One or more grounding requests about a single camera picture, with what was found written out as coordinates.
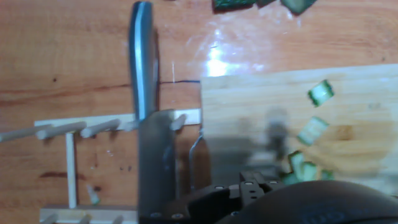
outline wooden dowel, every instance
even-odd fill
[[[114,219],[114,221],[112,222],[112,224],[122,224],[124,218],[123,216],[118,216],[117,218]]]
[[[51,127],[50,124],[36,126],[36,127],[32,127],[32,128],[25,128],[25,129],[16,130],[16,131],[10,131],[7,133],[0,133],[0,142],[5,142],[5,141],[14,140],[17,138],[31,136],[31,135],[34,135],[37,131],[41,131],[41,130],[49,128],[49,127]]]
[[[172,131],[177,131],[177,130],[181,129],[182,126],[184,126],[186,119],[187,119],[187,115],[186,114],[181,114],[181,116],[179,116],[177,119],[175,119],[172,122],[172,124],[170,125],[170,129]]]
[[[80,136],[83,138],[89,138],[89,137],[92,137],[92,136],[102,132],[102,131],[106,131],[108,129],[114,130],[114,129],[118,128],[119,125],[120,125],[120,120],[113,119],[111,121],[107,121],[107,122],[97,124],[97,125],[83,129],[80,132]]]
[[[128,122],[128,123],[126,123],[124,125],[123,130],[124,131],[132,131],[134,129],[137,129],[138,125],[139,125],[139,121],[138,120],[137,121],[131,121],[131,122]]]
[[[89,224],[91,221],[91,217],[89,215],[85,215],[79,222],[79,224]]]
[[[44,221],[40,222],[40,224],[53,224],[53,223],[56,223],[57,220],[58,220],[58,215],[52,214],[48,218],[46,218]]]
[[[38,139],[43,140],[47,138],[51,138],[54,136],[58,136],[60,134],[65,134],[71,131],[80,131],[82,129],[85,129],[87,127],[87,124],[84,121],[72,123],[72,124],[66,124],[62,126],[57,126],[53,128],[47,128],[45,130],[38,131],[36,133],[36,136]]]
[[[76,208],[76,170],[75,170],[75,142],[72,133],[65,135],[67,142],[67,174],[68,174],[68,198],[69,208]]]

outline wooden cutting board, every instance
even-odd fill
[[[307,92],[325,79],[335,96],[316,108]],[[288,114],[291,152],[303,151],[337,179],[398,193],[398,64],[205,77],[201,97],[213,183],[238,180],[267,111],[278,107]],[[295,136],[312,116],[331,125],[307,147]]]

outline wooden table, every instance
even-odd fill
[[[126,53],[132,4],[0,0],[0,131],[41,119],[132,113]],[[210,0],[159,0],[154,11],[162,109],[200,107],[200,84],[190,81],[202,76],[398,63],[395,0],[319,0],[300,17],[279,2],[213,14]],[[185,127],[177,138],[185,189],[198,128]],[[43,205],[67,204],[64,145],[63,137],[0,144],[4,222],[35,222]],[[135,205],[136,158],[135,133],[79,139],[80,203],[89,204],[91,184],[103,205]],[[205,153],[197,159],[207,167]]]

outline green vegetable piece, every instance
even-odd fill
[[[329,124],[319,117],[313,116],[298,134],[297,139],[306,146],[311,146],[329,127]]]
[[[303,162],[304,162],[304,155],[300,151],[295,151],[288,155],[290,166],[296,175],[299,181],[304,180],[304,173],[303,173]]]
[[[256,0],[213,0],[215,11],[227,11],[251,7]]]
[[[317,0],[281,0],[293,14],[300,15],[306,9],[311,7]]]
[[[312,103],[315,105],[315,107],[319,107],[334,95],[335,93],[333,92],[331,85],[328,83],[328,80],[323,80],[310,91],[308,91],[308,96],[312,100]]]
[[[317,165],[312,162],[303,163],[303,181],[313,181],[317,179]]]
[[[264,7],[273,1],[275,0],[257,0],[256,4],[258,7]]]
[[[322,170],[321,172],[321,180],[334,180],[335,177],[333,172],[330,170]]]
[[[293,172],[282,176],[282,182],[285,185],[292,185],[292,184],[300,183],[300,181],[298,180],[298,178],[296,177],[296,175]]]

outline wood grain surface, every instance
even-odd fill
[[[1,131],[132,113],[126,36],[133,2],[0,0]],[[318,0],[300,17],[279,1],[226,14],[213,14],[210,0],[153,2],[162,109],[200,107],[200,84],[186,81],[201,77],[398,63],[396,0]],[[197,131],[187,127],[178,137],[182,159]],[[198,152],[197,164],[208,167],[205,150]],[[91,184],[102,204],[136,204],[135,133],[78,139],[77,154],[80,203],[89,203]],[[68,202],[63,137],[2,143],[0,161],[4,222],[35,222],[43,205]]]
[[[335,96],[316,108],[307,93],[322,80],[328,80]],[[285,111],[290,153],[302,151],[306,160],[333,170],[338,179],[388,180],[377,187],[368,185],[398,194],[397,85],[398,64],[204,78],[203,134],[213,181],[239,170],[225,167],[245,165],[259,150],[256,145],[262,144],[270,119],[275,120],[270,116]],[[330,126],[306,147],[295,137],[312,116]]]

